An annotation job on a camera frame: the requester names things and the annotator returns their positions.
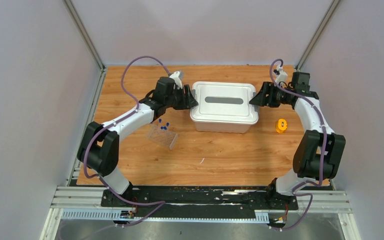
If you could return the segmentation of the clear test tube rack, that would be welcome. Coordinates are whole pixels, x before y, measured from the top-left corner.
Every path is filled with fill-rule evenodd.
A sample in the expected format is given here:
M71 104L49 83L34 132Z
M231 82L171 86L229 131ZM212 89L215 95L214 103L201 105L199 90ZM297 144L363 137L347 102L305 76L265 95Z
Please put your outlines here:
M173 132L171 130L164 130L157 124L151 124L149 131L147 133L147 139L151 142L154 142L160 146L166 147L169 150L172 150L179 138L178 133Z

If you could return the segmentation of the white plastic lid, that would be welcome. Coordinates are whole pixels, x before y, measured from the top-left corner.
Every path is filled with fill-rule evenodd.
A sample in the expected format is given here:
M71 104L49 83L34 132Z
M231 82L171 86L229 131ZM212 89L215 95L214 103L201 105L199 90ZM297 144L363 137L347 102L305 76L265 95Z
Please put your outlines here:
M192 92L198 105L191 108L195 123L254 125L259 111L250 104L257 93L250 83L197 81Z

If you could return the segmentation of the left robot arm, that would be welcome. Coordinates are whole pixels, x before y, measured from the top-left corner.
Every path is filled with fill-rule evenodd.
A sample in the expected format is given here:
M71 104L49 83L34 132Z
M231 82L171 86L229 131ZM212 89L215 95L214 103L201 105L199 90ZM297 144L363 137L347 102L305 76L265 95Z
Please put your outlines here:
M163 76L137 105L105 123L91 122L84 131L77 159L84 170L91 169L114 195L120 206L133 205L133 185L118 168L120 144L139 128L158 120L166 110L190 110L198 106L188 84Z

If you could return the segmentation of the pink plastic bin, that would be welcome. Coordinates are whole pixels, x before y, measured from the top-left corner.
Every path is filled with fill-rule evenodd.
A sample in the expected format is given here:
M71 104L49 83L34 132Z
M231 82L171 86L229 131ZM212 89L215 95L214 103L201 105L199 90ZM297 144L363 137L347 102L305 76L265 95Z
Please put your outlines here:
M251 126L257 122L239 122L239 123L228 123L228 122L194 122L194 126L197 131L200 132L218 132L218 133L246 133Z

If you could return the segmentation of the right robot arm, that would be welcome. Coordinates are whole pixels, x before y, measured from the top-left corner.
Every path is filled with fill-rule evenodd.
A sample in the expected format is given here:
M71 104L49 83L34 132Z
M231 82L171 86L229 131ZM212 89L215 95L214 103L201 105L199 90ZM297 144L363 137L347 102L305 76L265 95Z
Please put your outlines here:
M346 139L329 126L320 108L319 96L310 90L310 74L295 72L285 87L280 82L284 71L270 72L270 81L262 84L250 104L278 108L290 105L297 113L304 135L293 156L292 168L276 177L266 187L265 203L272 209L291 204L299 190L306 186L320 187L324 180L333 179L345 149Z

